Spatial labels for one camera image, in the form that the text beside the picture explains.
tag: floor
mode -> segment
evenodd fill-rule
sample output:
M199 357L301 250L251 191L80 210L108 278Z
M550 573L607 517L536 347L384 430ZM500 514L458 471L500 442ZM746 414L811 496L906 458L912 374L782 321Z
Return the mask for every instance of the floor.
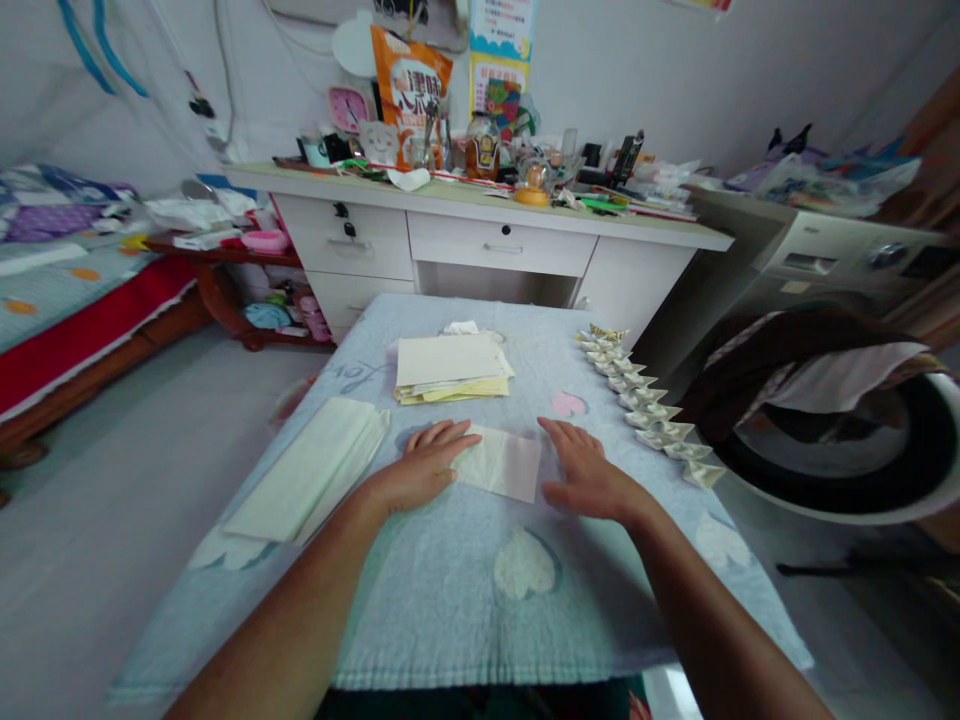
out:
M0 513L0 717L162 714L105 707L105 689L270 442L277 397L328 358L277 346L247 353L208 328L51 431L43 462L0 476L15 495ZM877 531L793 515L733 482L718 487L815 656L810 680L837 717L957 717L843 584L773 571L834 560ZM686 709L673 717L691 718Z

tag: table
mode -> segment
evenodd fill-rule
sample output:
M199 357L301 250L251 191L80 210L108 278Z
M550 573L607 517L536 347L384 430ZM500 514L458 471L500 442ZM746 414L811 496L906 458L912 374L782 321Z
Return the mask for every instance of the table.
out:
M271 193L335 340L379 293L578 308L632 347L697 252L733 239L696 223L537 208L433 180L407 193L270 163L224 168Z
M254 265L279 265L283 267L302 268L300 258L296 252L285 255L264 255L250 250L234 250L217 248L214 250L187 250L173 244L174 233L167 232L154 235L146 241L151 252L161 255L182 255L190 261L193 272L197 276L197 290L204 306L211 317L230 333L230 336L241 343L250 352L258 352L270 343L287 345L306 345L313 347L332 347L335 343L320 342L312 335L297 337L283 335L274 330L254 327L240 311L240 298L236 288L224 273L216 272L216 266L221 263L250 263Z

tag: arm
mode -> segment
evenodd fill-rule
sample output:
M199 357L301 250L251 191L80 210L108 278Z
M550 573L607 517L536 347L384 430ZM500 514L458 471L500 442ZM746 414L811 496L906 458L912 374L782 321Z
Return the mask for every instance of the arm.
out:
M334 513L263 602L194 679L168 718L312 718L337 666L363 563L387 518L426 505L456 479L448 466L480 442L465 421L438 423Z
M803 676L743 609L660 504L569 423L540 418L567 483L552 505L615 520L630 534L705 718L830 718Z

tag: wooden bed frame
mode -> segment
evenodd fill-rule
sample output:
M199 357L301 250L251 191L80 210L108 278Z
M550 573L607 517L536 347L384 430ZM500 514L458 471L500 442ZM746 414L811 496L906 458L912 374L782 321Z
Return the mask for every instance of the wooden bed frame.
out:
M161 348L211 322L196 287L163 314L137 330L127 342L68 380L29 410L0 424L0 470L33 465L47 454L35 437L95 397L107 384ZM0 492L0 507L10 496Z

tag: orange snack bag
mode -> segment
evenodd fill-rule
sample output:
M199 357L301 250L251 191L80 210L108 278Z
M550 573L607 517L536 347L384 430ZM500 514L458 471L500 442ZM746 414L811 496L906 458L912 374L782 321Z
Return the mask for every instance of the orange snack bag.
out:
M373 55L377 61L377 83L383 120L395 125L400 140L397 165L413 169L411 139L422 139L427 122L427 104L440 102L447 94L453 61L433 48L419 43L405 43L380 27L371 26ZM437 128L430 132L434 156L439 156Z

